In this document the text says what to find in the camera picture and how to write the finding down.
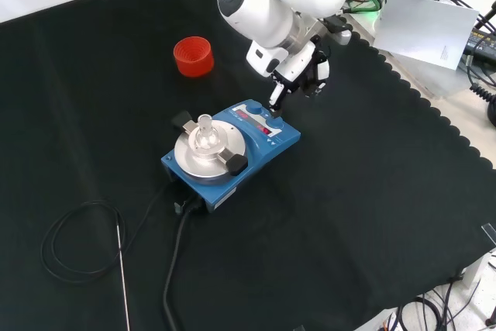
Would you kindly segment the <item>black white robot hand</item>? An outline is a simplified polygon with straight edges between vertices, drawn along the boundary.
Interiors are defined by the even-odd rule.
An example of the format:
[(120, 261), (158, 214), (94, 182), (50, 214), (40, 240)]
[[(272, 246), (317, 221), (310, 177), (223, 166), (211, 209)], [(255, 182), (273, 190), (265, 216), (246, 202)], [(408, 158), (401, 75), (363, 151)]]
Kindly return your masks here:
[(248, 64), (262, 77), (274, 83), (274, 90), (268, 99), (268, 108), (279, 116), (287, 95), (302, 91), (311, 97), (321, 93), (329, 80), (328, 55), (319, 49), (322, 38), (314, 35), (294, 55), (276, 47), (266, 49), (252, 42), (246, 55)]

